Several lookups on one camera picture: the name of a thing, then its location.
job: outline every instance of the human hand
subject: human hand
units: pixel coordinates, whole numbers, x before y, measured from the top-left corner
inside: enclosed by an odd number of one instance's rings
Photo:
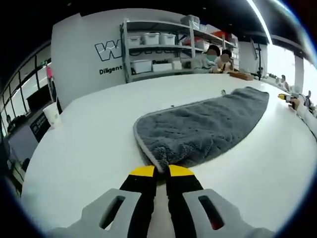
[[[301,103],[301,101],[299,101],[298,98],[292,98],[291,101],[290,101],[290,105],[288,105],[288,106],[290,108],[293,108],[293,109],[297,110],[298,106],[300,105],[300,103]]]

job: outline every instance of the gray microfiber towel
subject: gray microfiber towel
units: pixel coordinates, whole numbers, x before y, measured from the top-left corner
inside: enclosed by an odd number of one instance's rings
[[[269,94],[251,87],[147,114],[134,124],[143,152],[163,173],[168,165],[200,164],[228,151],[256,126]]]

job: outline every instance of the hair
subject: hair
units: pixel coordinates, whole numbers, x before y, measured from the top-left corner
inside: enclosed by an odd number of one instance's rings
[[[223,55],[224,55],[224,54],[227,54],[227,55],[229,55],[230,58],[232,57],[232,53],[231,53],[231,51],[228,50],[228,49],[223,50],[223,51],[222,51],[222,54],[223,54]]]
[[[220,49],[219,49],[218,46],[216,46],[216,45],[210,45],[209,48],[208,48],[208,50],[214,50],[214,51],[216,51],[217,56],[220,56]]]

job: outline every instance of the white cup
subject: white cup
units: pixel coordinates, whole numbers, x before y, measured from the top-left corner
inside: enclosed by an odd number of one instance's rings
[[[43,112],[53,128],[61,125],[60,115],[58,113],[57,103],[52,103],[43,109]]]

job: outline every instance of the white table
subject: white table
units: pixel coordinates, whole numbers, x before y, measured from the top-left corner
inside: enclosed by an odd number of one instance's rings
[[[162,77],[75,100],[62,113],[63,124],[48,131],[34,152],[22,204],[44,230],[70,226],[87,204],[119,188],[132,170],[144,165],[132,131],[137,118],[245,86],[269,92],[262,119],[233,149],[191,170],[204,188],[236,205],[247,223],[277,231],[305,196],[315,172],[317,144],[277,97],[279,89],[229,75]],[[149,237],[173,237],[164,189],[158,189]]]

